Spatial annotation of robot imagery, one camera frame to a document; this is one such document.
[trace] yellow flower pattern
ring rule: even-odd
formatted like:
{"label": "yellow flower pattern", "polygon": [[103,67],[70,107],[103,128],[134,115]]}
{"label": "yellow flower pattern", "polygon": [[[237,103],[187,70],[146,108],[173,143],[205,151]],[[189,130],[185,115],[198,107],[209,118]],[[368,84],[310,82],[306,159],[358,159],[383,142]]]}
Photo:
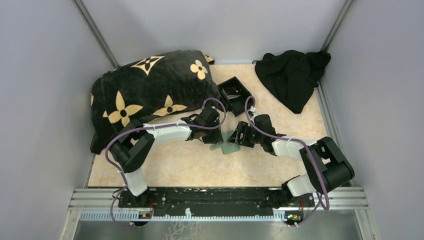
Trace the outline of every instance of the yellow flower pattern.
{"label": "yellow flower pattern", "polygon": [[187,106],[180,105],[180,104],[174,104],[173,101],[172,101],[172,98],[168,95],[168,96],[166,96],[164,107],[155,111],[153,113],[153,115],[157,115],[157,116],[162,117],[162,116],[171,114],[173,112],[182,111],[186,108],[187,108]]}
{"label": "yellow flower pattern", "polygon": [[208,70],[206,69],[206,67],[204,67],[202,65],[202,62],[200,60],[197,60],[196,59],[196,61],[194,61],[194,62],[195,62],[195,64],[190,65],[190,70],[193,73],[197,73],[197,77],[200,80],[205,79],[206,78],[206,74],[208,73]]}
{"label": "yellow flower pattern", "polygon": [[130,122],[130,116],[136,114],[143,108],[136,104],[125,106],[124,99],[119,91],[116,94],[115,104],[117,110],[109,114],[107,118],[111,124],[117,123],[120,120],[124,127]]}

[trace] white wall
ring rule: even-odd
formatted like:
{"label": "white wall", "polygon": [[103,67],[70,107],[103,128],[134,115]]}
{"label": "white wall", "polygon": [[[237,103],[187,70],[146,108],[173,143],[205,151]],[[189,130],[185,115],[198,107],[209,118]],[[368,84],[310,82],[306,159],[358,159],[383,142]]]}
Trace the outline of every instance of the white wall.
{"label": "white wall", "polygon": [[112,67],[71,0],[1,1],[0,33],[0,239],[58,239]]}
{"label": "white wall", "polygon": [[423,239],[424,1],[357,1],[323,78],[385,240]]}
{"label": "white wall", "polygon": [[319,51],[344,0],[83,0],[119,64],[177,49],[217,63]]}

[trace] plush blanket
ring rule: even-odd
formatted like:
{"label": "plush blanket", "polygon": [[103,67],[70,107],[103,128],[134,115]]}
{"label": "plush blanket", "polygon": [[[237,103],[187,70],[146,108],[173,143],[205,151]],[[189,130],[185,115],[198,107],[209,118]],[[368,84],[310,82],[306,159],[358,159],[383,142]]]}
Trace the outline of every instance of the plush blanket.
{"label": "plush blanket", "polygon": [[95,134],[90,150],[107,146],[131,120],[143,123],[182,111],[193,111],[206,98],[219,98],[209,62],[197,50],[177,50],[150,56],[95,81],[91,89],[91,121]]}

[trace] floor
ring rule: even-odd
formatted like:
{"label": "floor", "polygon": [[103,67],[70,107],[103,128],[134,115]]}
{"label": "floor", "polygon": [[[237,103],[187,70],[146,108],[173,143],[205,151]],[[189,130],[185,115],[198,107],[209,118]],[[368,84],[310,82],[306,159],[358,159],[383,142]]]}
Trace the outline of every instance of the floor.
{"label": "floor", "polygon": [[[270,115],[277,133],[304,140],[327,135],[315,93],[303,112],[294,114],[261,84],[253,64],[211,65],[210,71],[217,84],[237,76],[256,98],[256,111]],[[152,123],[173,122],[190,114],[168,115]],[[238,121],[247,122],[245,115],[227,114],[222,132],[234,130]],[[153,148],[142,166],[145,180],[151,187],[272,187],[306,173],[301,160],[270,155],[260,145],[241,147],[240,151],[228,155],[223,155],[220,148],[211,151],[209,147],[194,140]],[[104,154],[95,156],[88,186],[122,186],[121,175],[106,161]]]}

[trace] purple cable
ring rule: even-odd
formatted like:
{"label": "purple cable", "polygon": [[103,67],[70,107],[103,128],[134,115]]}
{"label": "purple cable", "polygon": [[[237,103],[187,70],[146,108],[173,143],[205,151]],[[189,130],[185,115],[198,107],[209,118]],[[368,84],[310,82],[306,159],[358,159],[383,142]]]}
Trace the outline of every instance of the purple cable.
{"label": "purple cable", "polygon": [[193,124],[188,124],[188,123],[179,123],[179,124],[176,124],[176,123],[170,123],[170,124],[164,124],[164,125],[160,125],[160,126],[156,126],[156,127],[152,127],[152,126],[149,126],[149,127],[137,127],[137,128],[133,128],[133,129],[131,129],[131,130],[128,130],[128,131],[125,131],[125,132],[123,132],[123,133],[121,133],[121,134],[119,134],[119,135],[117,135],[116,137],[114,137],[110,142],[109,142],[109,144],[106,146],[106,148],[105,148],[105,151],[104,151],[104,156],[105,156],[105,158],[106,158],[106,160],[110,163],[110,164],[112,164],[115,168],[117,168],[118,169],[118,171],[119,171],[119,173],[120,173],[120,175],[122,176],[122,179],[123,179],[123,182],[124,182],[124,187],[123,188],[121,188],[119,191],[118,191],[118,193],[116,194],[116,196],[113,198],[113,200],[112,200],[112,205],[110,206],[110,217],[112,218],[112,221],[116,224],[116,225],[118,225],[118,226],[120,226],[120,227],[122,227],[122,228],[132,228],[132,227],[134,227],[133,225],[129,225],[129,226],[127,226],[127,225],[121,225],[119,222],[117,222],[116,221],[116,219],[114,218],[114,204],[115,204],[115,202],[116,202],[116,200],[118,199],[118,196],[120,196],[121,195],[121,193],[128,187],[128,182],[127,182],[127,179],[125,178],[125,174],[124,174],[124,172],[122,171],[122,169],[116,164],[116,163],[114,163],[110,158],[109,158],[109,150],[111,149],[111,147],[112,147],[112,145],[114,145],[115,143],[116,143],[116,141],[118,141],[118,139],[120,139],[120,138],[122,138],[123,136],[126,136],[126,135],[128,135],[128,134],[130,134],[130,133],[134,133],[134,132],[138,132],[138,131],[142,131],[142,130],[153,130],[153,129],[163,129],[163,128],[169,128],[169,127],[175,127],[175,126],[183,126],[183,127],[192,127],[192,128],[198,128],[198,129],[205,129],[205,130],[213,130],[213,129],[217,129],[217,128],[219,128],[223,123],[224,123],[224,121],[225,121],[225,119],[226,119],[226,117],[227,117],[227,112],[226,112],[226,109],[225,109],[225,106],[224,106],[224,104],[220,101],[220,100],[218,100],[218,99],[216,99],[216,98],[214,98],[214,97],[208,97],[208,98],[206,98],[204,101],[203,101],[203,104],[202,104],[202,106],[201,106],[201,109],[204,109],[205,108],[205,104],[206,104],[206,102],[207,101],[209,101],[209,100],[213,100],[213,101],[216,101],[216,102],[218,102],[219,103],[219,105],[221,105],[221,107],[222,107],[222,110],[223,110],[223,112],[224,112],[224,117],[222,118],[222,121],[218,124],[218,125],[216,125],[216,126],[199,126],[199,125],[193,125]]}
{"label": "purple cable", "polygon": [[325,198],[325,205],[324,205],[324,203],[322,202],[322,195],[319,193],[319,192],[316,192],[316,194],[317,194],[317,196],[318,196],[318,204],[315,206],[315,208],[312,210],[312,212],[301,222],[301,223],[303,223],[305,220],[307,220],[307,219],[309,219],[309,217],[311,216],[311,214],[313,214],[316,210],[317,210],[317,208],[320,206],[320,205],[322,205],[322,208],[325,210],[325,211],[329,211],[330,210],[330,199],[329,199],[329,195],[328,195],[328,193],[327,193],[327,189],[326,189],[326,186],[324,185],[324,180],[323,180],[323,177],[321,176],[321,173],[320,173],[320,170],[318,169],[318,166],[317,166],[317,163],[315,162],[315,160],[314,160],[314,157],[312,156],[312,153],[311,153],[311,150],[309,149],[309,147],[308,147],[308,145],[304,142],[304,141],[302,141],[302,140],[300,140],[300,139],[296,139],[296,138],[287,138],[287,137],[281,137],[281,136],[275,136],[275,135],[272,135],[272,134],[269,134],[269,133],[266,133],[266,132],[264,132],[264,131],[262,131],[261,129],[259,129],[253,122],[252,122],[252,120],[251,120],[251,118],[250,118],[250,116],[249,116],[249,113],[248,113],[248,102],[249,102],[249,100],[250,99],[252,99],[253,100],[253,107],[255,107],[255,98],[253,97],[253,96],[249,96],[247,99],[246,99],[246,102],[244,103],[244,111],[245,111],[245,114],[246,114],[246,117],[247,117],[247,120],[248,120],[248,122],[249,122],[249,124],[256,130],[256,131],[258,131],[259,133],[261,133],[261,134],[263,134],[263,135],[265,135],[265,136],[267,136],[267,137],[270,137],[270,138],[274,138],[274,139],[280,139],[280,140],[283,140],[283,141],[293,141],[293,142],[297,142],[297,143],[300,143],[300,144],[302,144],[303,145],[303,147],[305,148],[305,150],[306,150],[306,154],[307,154],[307,157],[309,158],[309,160],[310,160],[310,163],[312,164],[312,166],[313,166],[313,169],[315,170],[315,172],[316,172],[316,175],[317,175],[317,177],[318,177],[318,181],[319,181],[319,185],[321,186],[321,188],[322,188],[322,191],[323,191],[323,195],[324,195],[324,198]]}

